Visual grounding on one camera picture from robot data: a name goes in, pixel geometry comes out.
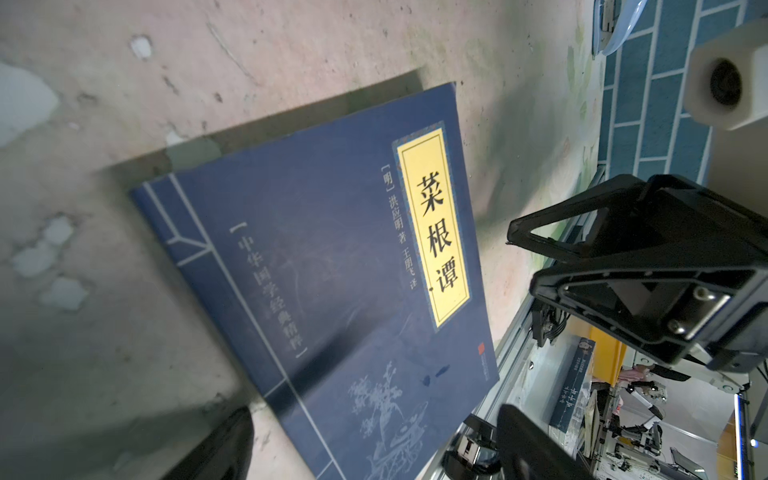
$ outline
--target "book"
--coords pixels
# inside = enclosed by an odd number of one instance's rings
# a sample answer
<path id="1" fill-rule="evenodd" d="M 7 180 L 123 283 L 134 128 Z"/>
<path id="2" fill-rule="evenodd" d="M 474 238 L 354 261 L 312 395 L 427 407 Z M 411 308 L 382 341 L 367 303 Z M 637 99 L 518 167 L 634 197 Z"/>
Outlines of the book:
<path id="1" fill-rule="evenodd" d="M 454 84 L 132 196 L 317 478 L 413 478 L 498 381 Z"/>
<path id="2" fill-rule="evenodd" d="M 549 436 L 575 457 L 591 391 L 594 340 L 581 337 L 549 421 Z"/>

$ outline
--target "black cable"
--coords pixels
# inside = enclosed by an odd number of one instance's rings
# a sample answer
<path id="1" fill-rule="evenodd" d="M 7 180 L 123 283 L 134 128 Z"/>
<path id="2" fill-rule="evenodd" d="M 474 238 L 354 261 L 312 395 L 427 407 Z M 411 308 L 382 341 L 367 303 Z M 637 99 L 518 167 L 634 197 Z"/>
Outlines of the black cable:
<path id="1" fill-rule="evenodd" d="M 768 375 L 763 373 L 763 370 L 760 369 L 759 365 L 757 366 L 757 372 L 759 372 L 763 379 L 765 379 L 766 383 L 768 383 Z"/>

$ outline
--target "screw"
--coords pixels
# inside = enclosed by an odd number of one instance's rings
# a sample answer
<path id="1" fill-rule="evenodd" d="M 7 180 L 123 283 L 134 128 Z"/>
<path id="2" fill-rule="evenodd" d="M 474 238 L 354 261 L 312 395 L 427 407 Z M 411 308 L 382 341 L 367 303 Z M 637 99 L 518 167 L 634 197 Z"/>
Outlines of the screw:
<path id="1" fill-rule="evenodd" d="M 682 335 L 686 332 L 683 324 L 675 319 L 670 320 L 670 322 L 667 324 L 667 328 L 670 330 L 670 332 L 676 335 Z"/>
<path id="2" fill-rule="evenodd" d="M 716 296 L 714 293 L 707 290 L 706 287 L 699 285 L 694 288 L 694 298 L 700 302 L 710 302 L 715 300 Z"/>

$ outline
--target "light strip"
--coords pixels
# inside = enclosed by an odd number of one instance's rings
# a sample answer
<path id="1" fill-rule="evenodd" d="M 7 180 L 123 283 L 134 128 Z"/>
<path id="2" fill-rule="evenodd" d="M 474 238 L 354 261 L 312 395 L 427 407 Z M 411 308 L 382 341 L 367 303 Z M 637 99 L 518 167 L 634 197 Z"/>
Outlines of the light strip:
<path id="1" fill-rule="evenodd" d="M 738 480 L 743 480 L 741 476 L 741 402 L 738 395 L 733 396 L 733 405 L 736 415 L 736 476 Z"/>

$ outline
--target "yellow title label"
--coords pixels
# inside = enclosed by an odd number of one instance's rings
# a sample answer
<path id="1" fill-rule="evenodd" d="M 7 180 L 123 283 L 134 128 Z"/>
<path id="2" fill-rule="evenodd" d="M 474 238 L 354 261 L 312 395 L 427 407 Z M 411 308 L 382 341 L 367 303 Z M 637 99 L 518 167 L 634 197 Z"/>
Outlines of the yellow title label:
<path id="1" fill-rule="evenodd" d="M 397 147 L 416 243 L 440 327 L 469 300 L 442 128 Z"/>

